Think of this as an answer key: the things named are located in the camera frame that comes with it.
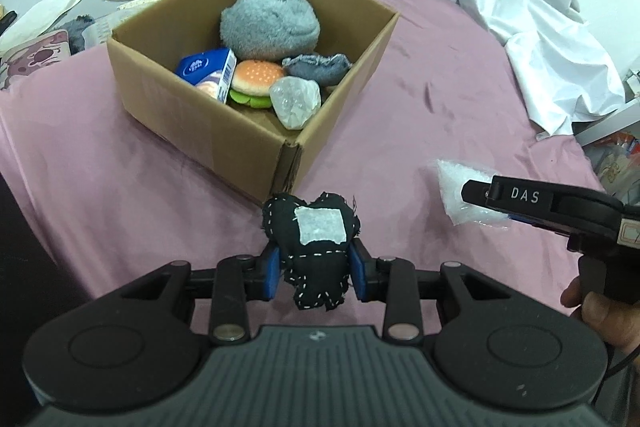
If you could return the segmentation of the person's right hand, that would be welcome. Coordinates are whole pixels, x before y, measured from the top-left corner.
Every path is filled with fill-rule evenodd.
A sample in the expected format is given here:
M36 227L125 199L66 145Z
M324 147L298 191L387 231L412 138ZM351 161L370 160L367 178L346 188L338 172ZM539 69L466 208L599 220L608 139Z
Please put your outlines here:
M582 298L580 280L575 277L561 295L561 305L572 309L572 317L582 320L606 343L630 355L639 347L639 305L627 305L591 291Z

